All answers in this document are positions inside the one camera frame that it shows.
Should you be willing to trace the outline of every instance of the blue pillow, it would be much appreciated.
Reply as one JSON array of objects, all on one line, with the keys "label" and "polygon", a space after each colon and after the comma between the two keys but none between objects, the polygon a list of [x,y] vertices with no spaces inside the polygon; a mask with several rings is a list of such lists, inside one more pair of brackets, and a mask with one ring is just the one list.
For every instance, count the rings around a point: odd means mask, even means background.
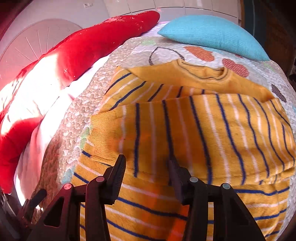
[{"label": "blue pillow", "polygon": [[158,34],[181,43],[222,49],[254,60],[270,60],[251,34],[235,23],[216,16],[189,15],[176,18]]}]

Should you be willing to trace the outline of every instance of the blue stripe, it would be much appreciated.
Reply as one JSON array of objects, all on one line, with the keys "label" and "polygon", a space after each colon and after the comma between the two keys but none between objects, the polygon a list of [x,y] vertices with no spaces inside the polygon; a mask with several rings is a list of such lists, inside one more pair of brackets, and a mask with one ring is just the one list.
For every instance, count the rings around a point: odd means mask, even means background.
[{"label": "blue stripe", "polygon": [[289,189],[290,189],[290,187],[287,187],[285,189],[282,189],[282,190],[279,190],[279,191],[273,191],[273,192],[270,192],[270,193],[266,193],[266,192],[264,192],[262,190],[235,189],[235,192],[236,193],[263,194],[265,196],[273,196],[275,194],[280,194],[280,193],[286,192]]},{"label": "blue stripe", "polygon": [[82,176],[78,175],[77,173],[74,173],[74,176],[77,177],[78,179],[80,179],[81,181],[83,181],[84,183],[88,184],[89,181],[84,179]]},{"label": "blue stripe", "polygon": [[148,236],[142,235],[142,234],[137,234],[137,233],[135,233],[135,232],[132,232],[132,231],[130,231],[130,230],[127,230],[127,229],[125,229],[125,228],[123,228],[123,227],[121,227],[121,226],[115,224],[114,222],[112,222],[112,221],[110,221],[110,220],[108,220],[108,219],[107,219],[107,223],[109,223],[109,224],[111,224],[112,226],[114,226],[114,227],[120,229],[121,231],[124,231],[125,233],[128,233],[128,234],[133,235],[133,236],[138,237],[138,238],[142,238],[142,239],[146,239],[146,240],[151,240],[151,241],[165,241],[165,239],[154,239],[154,238],[150,238],[150,237],[148,237]]},{"label": "blue stripe", "polygon": [[244,109],[246,110],[246,113],[247,113],[247,116],[248,116],[249,127],[252,130],[255,145],[256,145],[258,151],[260,152],[260,154],[261,154],[261,156],[262,156],[262,158],[264,160],[265,169],[266,169],[266,178],[268,178],[269,177],[269,166],[268,166],[267,161],[265,159],[264,153],[262,152],[261,148],[258,145],[257,138],[256,138],[256,133],[255,133],[255,131],[254,131],[253,127],[252,127],[252,124],[251,124],[250,112],[249,112],[248,108],[246,107],[246,105],[244,104],[244,102],[242,101],[241,95],[240,94],[237,94],[237,95],[239,97],[239,101],[241,102],[241,104],[243,105]]},{"label": "blue stripe", "polygon": [[158,216],[163,216],[163,217],[171,217],[171,218],[178,218],[178,219],[181,219],[181,220],[184,220],[186,221],[187,220],[187,217],[186,216],[183,216],[183,215],[180,215],[178,213],[166,213],[166,212],[161,212],[161,211],[156,211],[156,210],[152,210],[148,207],[145,207],[141,204],[138,204],[138,203],[135,203],[135,202],[131,202],[129,200],[126,200],[126,199],[123,199],[121,197],[118,197],[117,199],[118,201],[121,201],[123,203],[126,203],[128,205],[131,205],[133,207],[137,207],[137,208],[140,208],[140,209],[143,209],[151,214],[155,214],[155,215],[158,215]]},{"label": "blue stripe", "polygon": [[135,140],[135,150],[134,150],[134,177],[137,177],[139,171],[139,141],[140,141],[140,105],[136,103],[136,140]]},{"label": "blue stripe", "polygon": [[271,104],[272,104],[272,106],[274,107],[274,109],[275,109],[275,111],[278,113],[278,115],[287,123],[287,125],[291,128],[291,126],[290,126],[290,124],[289,124],[289,122],[287,122],[287,120],[278,112],[278,110],[276,109],[276,107],[274,106],[274,103],[272,102],[272,100],[270,100],[270,102],[271,102]]},{"label": "blue stripe", "polygon": [[112,85],[110,85],[110,87],[107,89],[107,91],[106,91],[105,94],[107,94],[107,92],[108,92],[108,91],[109,91],[114,85],[116,85],[119,81],[123,80],[125,77],[127,77],[127,76],[129,76],[129,75],[131,75],[131,73],[127,73],[126,75],[124,75],[124,76],[120,77],[118,80],[116,80]]},{"label": "blue stripe", "polygon": [[274,235],[274,234],[278,234],[278,233],[279,233],[279,231],[274,231],[274,232],[272,232],[270,234],[265,235],[264,237],[267,238],[268,236],[271,236],[271,235]]},{"label": "blue stripe", "polygon": [[279,213],[270,215],[270,216],[260,216],[260,217],[255,217],[255,221],[257,220],[262,220],[262,219],[270,219],[270,218],[276,218],[278,217],[281,213],[284,213],[287,209],[281,210]]},{"label": "blue stripe", "polygon": [[263,109],[262,105],[260,104],[260,102],[254,98],[254,100],[257,102],[257,104],[261,107],[261,110],[263,111],[264,115],[265,115],[265,118],[266,118],[266,121],[267,121],[267,126],[268,126],[268,138],[269,138],[269,143],[272,147],[272,150],[274,151],[275,155],[277,156],[277,158],[281,161],[281,163],[284,163],[282,161],[282,159],[279,157],[278,153],[276,152],[276,150],[274,149],[274,146],[272,144],[272,141],[271,141],[271,131],[270,131],[270,124],[269,124],[269,120],[268,120],[268,117],[267,117],[267,114],[265,112],[265,110]]},{"label": "blue stripe", "polygon": [[131,91],[129,91],[124,97],[119,99],[110,110],[113,110],[114,108],[116,108],[122,101],[124,101],[127,97],[129,97],[133,92],[135,92],[137,89],[143,87],[145,83],[146,83],[146,81],[144,81],[142,84],[140,84],[139,86],[137,86],[134,89],[132,89]]},{"label": "blue stripe", "polygon": [[87,153],[86,151],[82,151],[83,155],[86,155],[87,157],[91,157],[91,155],[89,153]]},{"label": "blue stripe", "polygon": [[105,166],[111,167],[111,165],[109,165],[109,164],[107,164],[107,163],[100,162],[100,161],[98,161],[98,162],[101,163],[101,164],[103,164],[103,165],[105,165]]},{"label": "blue stripe", "polygon": [[180,87],[180,89],[179,89],[179,92],[178,92],[178,94],[177,94],[177,97],[176,97],[176,98],[179,98],[179,97],[181,96],[182,89],[183,89],[183,86],[181,86],[181,87]]},{"label": "blue stripe", "polygon": [[206,162],[207,162],[208,184],[212,184],[213,174],[212,174],[212,166],[211,166],[211,158],[210,158],[209,150],[207,148],[205,137],[204,137],[204,135],[202,133],[202,128],[200,126],[200,122],[199,122],[198,117],[197,117],[197,112],[195,110],[195,106],[194,106],[194,102],[193,102],[192,96],[189,96],[189,100],[190,100],[190,105],[191,105],[191,108],[192,108],[192,113],[193,113],[193,116],[194,116],[194,119],[195,119],[195,123],[196,123],[197,129],[198,129],[199,134],[200,134],[200,138],[202,140],[202,145],[203,145],[203,149],[204,149],[204,153],[205,153],[205,159],[206,159]]},{"label": "blue stripe", "polygon": [[295,166],[295,158],[291,155],[291,153],[289,152],[289,150],[288,150],[288,148],[287,148],[287,143],[286,143],[286,133],[285,133],[284,125],[281,124],[281,127],[282,127],[282,129],[283,129],[283,136],[284,136],[284,143],[285,143],[286,150],[287,150],[288,154],[293,158],[293,166]]},{"label": "blue stripe", "polygon": [[162,88],[162,86],[163,86],[163,84],[161,84],[159,87],[158,87],[158,89],[157,89],[157,91],[149,98],[149,100],[148,100],[148,102],[150,102],[150,101],[152,101],[153,99],[154,99],[154,97],[158,94],[158,92],[161,90],[161,88]]},{"label": "blue stripe", "polygon": [[163,100],[162,103],[163,103],[163,111],[165,114],[165,128],[166,128],[166,134],[167,134],[168,149],[169,149],[170,155],[174,155],[172,136],[170,134],[170,120],[168,117],[168,109],[167,109],[165,100]]},{"label": "blue stripe", "polygon": [[238,152],[235,144],[234,144],[234,141],[232,139],[232,136],[231,136],[231,131],[230,131],[230,128],[229,128],[229,124],[228,124],[228,121],[226,119],[226,115],[225,115],[225,112],[224,112],[224,109],[223,109],[223,106],[221,104],[221,101],[220,101],[220,98],[219,96],[216,94],[216,97],[217,97],[217,102],[218,102],[218,105],[220,107],[220,111],[221,111],[221,114],[222,114],[222,117],[223,117],[223,120],[224,120],[224,123],[225,123],[225,127],[226,127],[226,131],[227,131],[227,135],[228,135],[228,138],[230,140],[230,143],[232,145],[232,148],[235,152],[235,154],[237,155],[238,159],[239,159],[239,163],[240,163],[240,166],[241,166],[241,170],[242,170],[242,182],[241,182],[241,185],[244,184],[245,180],[246,180],[246,171],[244,169],[244,162],[242,160],[242,156],[241,154]]}]

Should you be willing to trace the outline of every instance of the yellow striped shirt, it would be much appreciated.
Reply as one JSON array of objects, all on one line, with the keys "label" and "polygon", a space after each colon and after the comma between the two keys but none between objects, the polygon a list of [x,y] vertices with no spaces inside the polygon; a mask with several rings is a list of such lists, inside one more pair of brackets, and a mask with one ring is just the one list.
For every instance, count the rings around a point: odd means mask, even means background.
[{"label": "yellow striped shirt", "polygon": [[[168,186],[173,153],[192,176],[228,182],[274,240],[285,217],[295,142],[287,115],[269,90],[227,68],[182,60],[117,68],[72,183],[104,173],[123,153],[127,168],[118,200],[106,206],[112,240],[181,240],[188,207]],[[84,205],[81,239],[85,237]],[[208,236],[213,239],[213,204]]]}]

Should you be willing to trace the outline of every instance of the bed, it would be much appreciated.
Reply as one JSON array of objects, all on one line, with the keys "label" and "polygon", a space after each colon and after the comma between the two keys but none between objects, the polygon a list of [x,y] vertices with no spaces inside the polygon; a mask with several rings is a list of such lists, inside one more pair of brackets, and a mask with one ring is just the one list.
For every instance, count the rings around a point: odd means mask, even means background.
[{"label": "bed", "polygon": [[[47,190],[47,197],[40,204],[41,209],[35,212],[35,220],[60,188],[71,181],[75,167],[80,165],[81,146],[91,129],[90,116],[98,110],[118,65],[130,68],[181,58],[191,64],[211,68],[228,67],[240,76],[268,88],[281,100],[295,135],[296,93],[275,62],[253,61],[223,50],[168,40],[157,34],[165,24],[158,23],[143,36],[129,39],[109,56],[95,62],[84,75],[59,93],[55,104],[34,130],[31,141],[21,154],[15,172],[15,186],[21,203],[39,189]],[[293,176],[290,180],[286,217],[278,235],[296,210],[295,179]]]}]

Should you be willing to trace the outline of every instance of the polka dot heart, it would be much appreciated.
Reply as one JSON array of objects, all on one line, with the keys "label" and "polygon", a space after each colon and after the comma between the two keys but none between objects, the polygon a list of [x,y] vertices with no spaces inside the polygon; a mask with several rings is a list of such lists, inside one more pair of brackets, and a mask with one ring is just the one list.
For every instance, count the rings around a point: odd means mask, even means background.
[{"label": "polka dot heart", "polygon": [[272,90],[273,93],[275,93],[277,95],[277,97],[281,101],[287,103],[286,97],[283,96],[283,94],[280,92],[280,90],[274,84],[271,84],[271,90]]},{"label": "polka dot heart", "polygon": [[222,64],[228,68],[231,69],[233,72],[237,73],[238,75],[240,75],[241,77],[248,77],[249,76],[249,71],[247,70],[247,68],[245,66],[243,66],[242,64],[236,64],[234,61],[232,61],[231,59],[228,58],[224,58],[222,60]]}]

